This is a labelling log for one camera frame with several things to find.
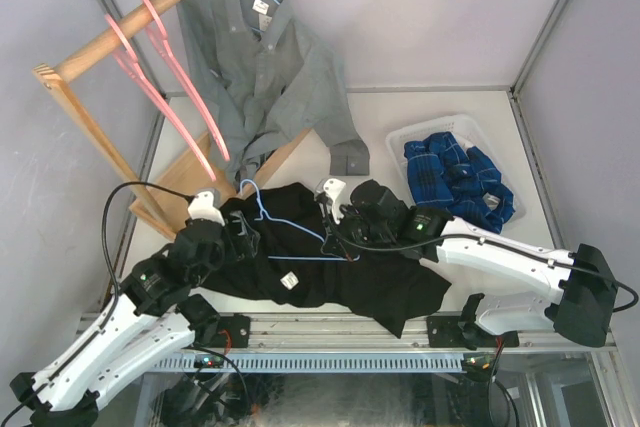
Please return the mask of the pink hanger of white shirt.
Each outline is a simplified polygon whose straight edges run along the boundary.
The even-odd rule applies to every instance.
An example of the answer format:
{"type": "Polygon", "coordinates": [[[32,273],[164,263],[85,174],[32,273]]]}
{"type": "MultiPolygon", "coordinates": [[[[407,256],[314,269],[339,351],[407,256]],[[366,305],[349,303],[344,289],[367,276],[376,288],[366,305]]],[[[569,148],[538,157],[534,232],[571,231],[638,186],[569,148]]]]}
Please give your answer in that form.
{"type": "Polygon", "coordinates": [[[184,126],[179,117],[170,108],[167,101],[159,93],[159,91],[153,86],[150,80],[144,74],[137,54],[132,48],[129,40],[126,38],[118,23],[109,15],[105,15],[106,22],[108,23],[110,30],[114,33],[119,40],[120,46],[113,51],[113,56],[116,62],[126,75],[133,80],[142,92],[153,102],[163,116],[173,125],[176,131],[180,134],[182,139],[186,142],[191,152],[195,155],[201,166],[204,168],[207,176],[211,181],[216,180],[214,170],[209,164],[207,157],[198,146],[192,135],[184,126]]]}

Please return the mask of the pink hanger of plaid shirt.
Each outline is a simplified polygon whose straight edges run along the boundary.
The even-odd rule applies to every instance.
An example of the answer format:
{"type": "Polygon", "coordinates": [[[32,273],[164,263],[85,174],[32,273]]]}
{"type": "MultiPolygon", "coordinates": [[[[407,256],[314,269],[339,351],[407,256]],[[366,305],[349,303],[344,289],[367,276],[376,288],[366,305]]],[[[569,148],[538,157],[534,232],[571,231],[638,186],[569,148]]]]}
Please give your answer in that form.
{"type": "Polygon", "coordinates": [[[215,140],[223,159],[225,161],[229,161],[230,154],[223,136],[209,109],[205,105],[204,100],[194,86],[192,80],[189,78],[188,74],[186,73],[180,62],[177,60],[169,43],[169,37],[166,28],[160,18],[160,14],[156,11],[151,0],[142,0],[142,2],[146,6],[152,17],[152,22],[145,28],[145,32],[149,40],[151,41],[160,57],[172,71],[176,79],[179,81],[187,96],[191,99],[192,103],[197,108],[209,130],[209,133],[215,140]]]}

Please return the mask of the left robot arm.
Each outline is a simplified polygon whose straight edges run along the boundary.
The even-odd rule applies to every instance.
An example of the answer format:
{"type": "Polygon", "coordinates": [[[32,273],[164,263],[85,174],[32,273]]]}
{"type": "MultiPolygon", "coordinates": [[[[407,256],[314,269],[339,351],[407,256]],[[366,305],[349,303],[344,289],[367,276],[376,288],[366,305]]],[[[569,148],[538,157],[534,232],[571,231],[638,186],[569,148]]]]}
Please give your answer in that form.
{"type": "Polygon", "coordinates": [[[254,258],[259,234],[235,212],[190,220],[138,262],[95,321],[42,370],[10,383],[32,426],[91,426],[147,369],[183,348],[208,347],[220,315],[195,288],[213,273],[254,258]]]}

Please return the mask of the blue plaid shirt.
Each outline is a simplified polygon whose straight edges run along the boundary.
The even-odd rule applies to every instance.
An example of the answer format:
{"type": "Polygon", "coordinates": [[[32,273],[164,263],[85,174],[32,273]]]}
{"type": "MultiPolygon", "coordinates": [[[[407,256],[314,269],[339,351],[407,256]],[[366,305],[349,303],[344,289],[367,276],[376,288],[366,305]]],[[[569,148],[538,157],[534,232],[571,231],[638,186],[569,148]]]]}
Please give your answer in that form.
{"type": "Polygon", "coordinates": [[[495,234],[515,214],[514,194],[492,160],[450,132],[404,144],[407,182],[419,207],[445,210],[495,234]]]}

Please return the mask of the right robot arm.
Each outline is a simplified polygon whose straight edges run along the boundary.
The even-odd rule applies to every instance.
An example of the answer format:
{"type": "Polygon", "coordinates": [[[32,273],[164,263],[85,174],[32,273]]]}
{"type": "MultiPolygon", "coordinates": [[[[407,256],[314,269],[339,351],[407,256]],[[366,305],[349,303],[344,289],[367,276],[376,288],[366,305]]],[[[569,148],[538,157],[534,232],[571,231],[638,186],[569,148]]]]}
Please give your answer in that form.
{"type": "Polygon", "coordinates": [[[336,178],[316,189],[325,252],[349,260],[364,252],[401,254],[474,268],[524,286],[521,293],[470,295],[458,320],[466,343],[480,346],[512,331],[552,330],[585,347],[605,345],[621,284],[599,249],[518,242],[447,211],[409,207],[375,180],[351,193],[345,189],[336,178]]]}

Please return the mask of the black shirt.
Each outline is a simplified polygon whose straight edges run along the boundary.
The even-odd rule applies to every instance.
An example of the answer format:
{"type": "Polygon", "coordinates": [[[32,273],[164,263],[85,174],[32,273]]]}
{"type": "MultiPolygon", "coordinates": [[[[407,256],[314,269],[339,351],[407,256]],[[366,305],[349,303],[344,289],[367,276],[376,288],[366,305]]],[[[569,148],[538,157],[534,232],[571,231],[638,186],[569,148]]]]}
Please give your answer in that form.
{"type": "MultiPolygon", "coordinates": [[[[310,189],[300,183],[265,189],[269,214],[324,235],[320,207],[310,189]]],[[[232,198],[223,213],[241,211],[260,234],[256,257],[223,268],[208,277],[203,288],[247,300],[316,308],[337,304],[356,315],[374,319],[395,337],[406,321],[437,312],[451,284],[436,272],[400,254],[365,252],[357,262],[275,261],[268,258],[267,235],[251,224],[258,216],[252,195],[232,198]]]]}

